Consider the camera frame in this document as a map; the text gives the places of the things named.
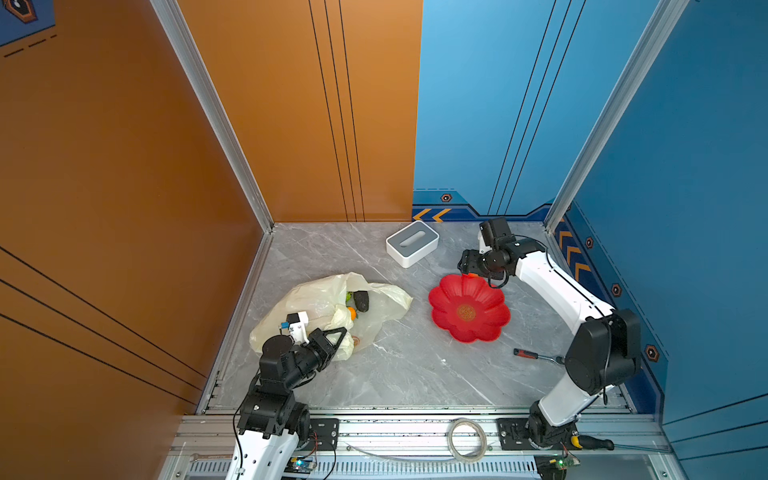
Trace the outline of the cream plastic bag orange prints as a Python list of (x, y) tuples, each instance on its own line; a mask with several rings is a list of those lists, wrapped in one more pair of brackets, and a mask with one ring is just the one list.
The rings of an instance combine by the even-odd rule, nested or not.
[[(355, 308), (355, 305), (353, 300), (346, 301), (346, 294), (360, 290), (369, 292), (370, 309), (368, 312), (357, 311), (358, 318), (352, 321), (347, 307)], [(334, 357), (336, 361), (345, 361), (371, 346), (385, 322), (402, 319), (412, 301), (413, 298), (402, 288), (371, 283), (358, 273), (327, 276), (291, 289), (251, 331), (249, 344), (254, 352), (261, 353), (264, 342), (279, 333), (280, 324), (288, 314), (306, 311), (309, 317), (307, 333), (317, 328), (347, 329), (347, 335)]]

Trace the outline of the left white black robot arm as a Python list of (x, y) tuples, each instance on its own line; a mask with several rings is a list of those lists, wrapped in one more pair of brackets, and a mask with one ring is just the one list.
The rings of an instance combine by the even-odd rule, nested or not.
[(229, 479), (283, 476), (292, 453), (310, 439), (309, 407), (294, 390), (330, 365), (346, 336), (344, 327), (317, 328), (302, 344), (283, 334), (263, 344), (259, 370), (233, 417)]

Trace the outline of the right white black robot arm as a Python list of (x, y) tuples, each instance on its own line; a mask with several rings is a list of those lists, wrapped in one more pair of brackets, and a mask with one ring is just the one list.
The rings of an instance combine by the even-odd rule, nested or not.
[(570, 277), (537, 239), (514, 235), (504, 218), (479, 226), (479, 247), (466, 249), (457, 267), (490, 282), (512, 277), (533, 288), (573, 333), (563, 357), (565, 373), (556, 386), (529, 409), (526, 438), (535, 448), (574, 447), (608, 450), (616, 444), (580, 434), (579, 416), (609, 389), (641, 369), (639, 318), (617, 310)]

